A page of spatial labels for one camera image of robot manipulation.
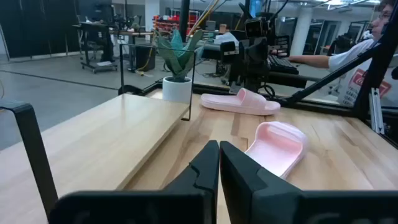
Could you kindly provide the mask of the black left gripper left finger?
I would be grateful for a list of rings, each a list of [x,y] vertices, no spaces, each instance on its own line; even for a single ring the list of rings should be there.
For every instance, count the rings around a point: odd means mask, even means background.
[[[216,224],[219,161],[218,143],[208,141],[163,189],[73,192],[49,224]]]

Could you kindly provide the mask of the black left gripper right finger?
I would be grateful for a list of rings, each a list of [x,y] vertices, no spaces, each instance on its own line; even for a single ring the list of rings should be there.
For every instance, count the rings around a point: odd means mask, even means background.
[[[231,224],[398,224],[398,191],[301,190],[227,141],[220,171]]]

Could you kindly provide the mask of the pink slide sandal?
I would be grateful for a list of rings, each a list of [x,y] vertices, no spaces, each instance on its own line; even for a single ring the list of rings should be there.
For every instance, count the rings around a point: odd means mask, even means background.
[[[308,138],[295,126],[279,121],[261,123],[245,154],[285,179],[307,152]]]
[[[241,88],[236,95],[202,94],[201,104],[210,109],[233,113],[267,116],[280,110],[276,101],[266,100],[262,95]]]

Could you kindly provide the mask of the backlit computer keyboard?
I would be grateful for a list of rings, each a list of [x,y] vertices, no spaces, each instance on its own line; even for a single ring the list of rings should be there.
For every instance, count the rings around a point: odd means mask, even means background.
[[[268,56],[270,71],[298,75],[299,71],[288,60],[279,58],[276,55]]]

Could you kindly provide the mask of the white plastic bag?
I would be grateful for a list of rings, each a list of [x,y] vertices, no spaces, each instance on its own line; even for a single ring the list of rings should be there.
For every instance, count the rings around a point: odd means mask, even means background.
[[[237,38],[235,38],[235,36],[230,32],[227,32],[222,35],[217,35],[215,37],[214,44],[221,45],[222,43],[225,42],[234,42],[235,46],[239,45],[239,41],[237,40]]]

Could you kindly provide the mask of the dark grey keyboard desk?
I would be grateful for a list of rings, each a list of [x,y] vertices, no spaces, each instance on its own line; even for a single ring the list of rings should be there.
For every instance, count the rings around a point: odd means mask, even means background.
[[[295,88],[306,88],[308,82],[319,82],[321,78],[309,77],[304,75],[294,75],[289,73],[269,72],[266,83],[290,86]]]

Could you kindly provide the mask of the white pillar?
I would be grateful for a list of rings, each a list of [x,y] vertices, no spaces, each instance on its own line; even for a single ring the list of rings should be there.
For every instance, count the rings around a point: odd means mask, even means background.
[[[307,39],[308,31],[313,16],[313,8],[302,7],[299,10],[295,32],[290,48],[290,55],[302,55],[305,41]]]

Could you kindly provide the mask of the teal plant white pot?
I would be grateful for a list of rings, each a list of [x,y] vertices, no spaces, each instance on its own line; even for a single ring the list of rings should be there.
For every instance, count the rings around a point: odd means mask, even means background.
[[[193,78],[188,77],[188,74],[203,54],[204,47],[197,47],[202,36],[203,31],[200,29],[184,44],[179,30],[173,30],[170,40],[157,33],[157,53],[171,72],[171,75],[162,80],[164,100],[186,104],[191,102]]]

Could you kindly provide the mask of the black office chair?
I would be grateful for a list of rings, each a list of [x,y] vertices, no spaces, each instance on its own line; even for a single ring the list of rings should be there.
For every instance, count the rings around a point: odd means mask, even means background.
[[[350,48],[356,45],[353,40],[351,34],[345,33],[343,35],[339,35],[330,45],[327,56],[332,56],[336,54],[341,54],[343,52],[347,52]]]

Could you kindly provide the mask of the person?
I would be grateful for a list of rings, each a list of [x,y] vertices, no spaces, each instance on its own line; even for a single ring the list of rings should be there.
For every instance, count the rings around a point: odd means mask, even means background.
[[[389,21],[392,15],[394,4],[397,0],[383,0],[380,5],[380,14],[371,23],[373,35],[372,39],[364,40],[354,47],[350,48],[347,52],[336,54],[333,56],[326,55],[292,55],[288,58],[290,62],[302,63],[316,68],[325,68],[329,71],[336,70],[340,65],[343,65],[355,59],[360,53],[366,51],[374,42],[382,37],[382,30],[385,24]]]

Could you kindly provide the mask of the red storage bin rack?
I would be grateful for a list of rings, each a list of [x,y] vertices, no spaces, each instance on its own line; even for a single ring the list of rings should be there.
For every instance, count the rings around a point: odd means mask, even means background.
[[[187,22],[187,34],[190,33],[193,25],[199,20],[200,12],[189,10]],[[154,29],[164,34],[171,34],[174,29],[180,27],[180,10],[171,9],[169,15],[155,15],[152,18]]]

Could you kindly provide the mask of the red white banner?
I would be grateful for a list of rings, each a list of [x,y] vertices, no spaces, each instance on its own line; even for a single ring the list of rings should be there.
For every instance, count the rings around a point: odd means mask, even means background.
[[[398,106],[398,80],[392,78],[393,68],[388,68],[384,79],[379,87],[382,106]],[[365,71],[357,68],[349,72],[346,78],[341,82],[338,90],[337,102],[341,105],[353,106],[363,84]]]

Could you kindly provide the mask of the wooden background table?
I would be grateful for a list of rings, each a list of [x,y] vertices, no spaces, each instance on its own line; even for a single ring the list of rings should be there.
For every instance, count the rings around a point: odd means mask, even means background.
[[[153,32],[132,30],[110,30],[114,43],[119,47],[123,59],[129,62],[127,70],[144,73],[154,68],[155,50]]]

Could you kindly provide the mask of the black rolling desk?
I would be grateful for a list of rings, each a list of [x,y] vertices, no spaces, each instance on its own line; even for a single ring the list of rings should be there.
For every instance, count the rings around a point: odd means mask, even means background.
[[[117,71],[114,59],[114,45],[111,41],[109,26],[98,22],[80,22],[72,25],[78,31],[82,69],[90,69],[93,73]]]

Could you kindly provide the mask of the wooden shelf black metal frame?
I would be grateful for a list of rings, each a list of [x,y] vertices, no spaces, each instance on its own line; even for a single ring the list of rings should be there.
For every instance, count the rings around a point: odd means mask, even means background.
[[[32,105],[0,101],[22,141],[0,151],[0,224],[46,224],[80,190],[123,189],[189,105],[123,94],[45,131]]]

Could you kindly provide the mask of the silver aluminium bracket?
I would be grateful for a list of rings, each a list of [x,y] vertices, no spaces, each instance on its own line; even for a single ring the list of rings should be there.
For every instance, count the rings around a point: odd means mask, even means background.
[[[380,93],[378,88],[371,88],[371,92],[369,94],[369,108],[372,130],[377,134],[384,134],[384,123],[382,118]]]

